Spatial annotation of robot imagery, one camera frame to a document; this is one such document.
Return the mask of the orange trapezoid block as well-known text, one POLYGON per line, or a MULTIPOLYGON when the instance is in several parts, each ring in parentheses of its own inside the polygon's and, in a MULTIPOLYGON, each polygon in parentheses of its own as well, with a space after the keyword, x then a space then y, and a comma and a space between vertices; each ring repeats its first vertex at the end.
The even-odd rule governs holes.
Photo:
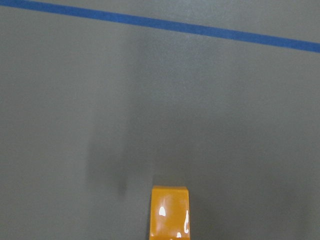
POLYGON ((185 186, 152 188, 149 239, 191 239, 189 190, 185 186))

